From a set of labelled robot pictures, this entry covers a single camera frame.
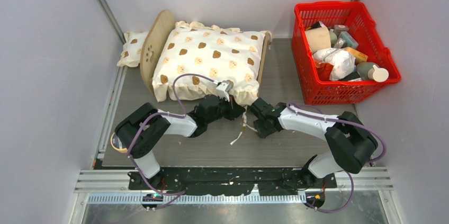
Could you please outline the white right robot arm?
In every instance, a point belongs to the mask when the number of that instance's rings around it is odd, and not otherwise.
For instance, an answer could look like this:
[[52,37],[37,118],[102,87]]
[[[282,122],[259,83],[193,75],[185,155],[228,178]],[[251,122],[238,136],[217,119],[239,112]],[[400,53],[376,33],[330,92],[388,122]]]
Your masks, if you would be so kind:
[[249,110],[256,117],[254,127],[260,138],[291,130],[327,143],[329,152],[311,157],[301,169],[302,180],[309,187],[316,187],[325,176],[335,172],[359,173],[379,146],[352,112],[325,115],[303,110],[293,102],[271,105],[262,98],[258,98]]

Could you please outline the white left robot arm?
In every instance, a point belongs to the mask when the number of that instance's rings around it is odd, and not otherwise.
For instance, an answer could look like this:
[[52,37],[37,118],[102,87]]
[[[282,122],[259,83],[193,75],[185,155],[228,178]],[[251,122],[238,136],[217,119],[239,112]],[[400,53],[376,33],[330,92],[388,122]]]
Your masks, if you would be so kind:
[[156,189],[163,178],[152,150],[162,136],[198,137],[206,132],[210,123],[220,119],[232,121],[245,111],[232,98],[227,100],[215,95],[204,97],[187,115],[171,114],[145,103],[121,121],[115,127],[114,134],[143,174],[144,185]]

